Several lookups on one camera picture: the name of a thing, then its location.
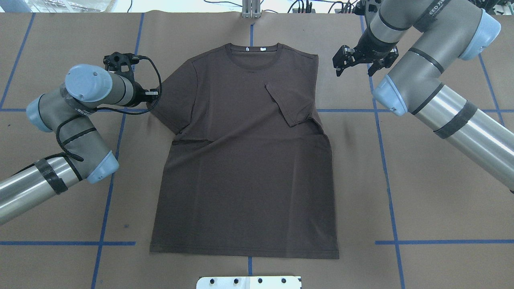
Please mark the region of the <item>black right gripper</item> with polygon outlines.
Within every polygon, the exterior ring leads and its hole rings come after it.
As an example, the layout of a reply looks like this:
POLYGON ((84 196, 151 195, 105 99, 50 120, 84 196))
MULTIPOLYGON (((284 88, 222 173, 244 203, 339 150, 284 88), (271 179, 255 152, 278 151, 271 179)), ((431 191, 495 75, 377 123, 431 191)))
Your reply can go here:
POLYGON ((372 77, 382 68, 390 68, 399 56, 396 43, 385 43, 364 39, 354 49, 347 45, 341 46, 332 57, 336 76, 340 77, 346 68, 361 63, 371 63, 367 74, 372 77))

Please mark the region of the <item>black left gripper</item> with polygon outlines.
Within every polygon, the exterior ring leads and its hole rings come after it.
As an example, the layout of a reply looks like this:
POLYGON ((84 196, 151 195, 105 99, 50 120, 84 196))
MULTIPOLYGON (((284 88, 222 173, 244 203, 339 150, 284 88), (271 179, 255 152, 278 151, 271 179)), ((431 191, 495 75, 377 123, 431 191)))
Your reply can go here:
POLYGON ((146 90, 139 83, 133 83, 133 97, 131 99, 131 106, 138 106, 142 102, 147 102, 148 97, 157 97, 158 90, 146 90))

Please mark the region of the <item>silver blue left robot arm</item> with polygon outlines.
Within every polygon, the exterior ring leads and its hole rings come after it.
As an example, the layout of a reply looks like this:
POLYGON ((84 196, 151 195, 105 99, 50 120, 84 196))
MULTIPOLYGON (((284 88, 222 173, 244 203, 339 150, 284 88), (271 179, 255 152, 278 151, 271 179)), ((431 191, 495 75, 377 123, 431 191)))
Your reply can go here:
POLYGON ((61 152, 43 157, 1 182, 1 224, 83 180, 97 183, 116 172, 118 160, 90 115, 142 102, 154 108, 161 94, 162 85, 143 89, 132 71, 123 75, 111 71, 109 65, 101 68, 89 64, 70 68, 57 89, 40 95, 26 108, 34 126, 55 134, 61 152))

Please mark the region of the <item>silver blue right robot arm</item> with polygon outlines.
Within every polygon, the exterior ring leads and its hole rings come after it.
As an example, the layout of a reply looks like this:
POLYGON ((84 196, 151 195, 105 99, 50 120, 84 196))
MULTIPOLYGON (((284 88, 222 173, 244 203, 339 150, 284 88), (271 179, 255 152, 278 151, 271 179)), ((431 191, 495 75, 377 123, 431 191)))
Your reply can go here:
POLYGON ((513 133, 440 81, 455 60, 490 46, 501 24, 467 0, 362 3, 367 27, 354 48, 333 56, 336 74, 361 63, 371 64, 369 76, 390 68, 373 98, 395 115, 414 115, 512 191, 513 133))

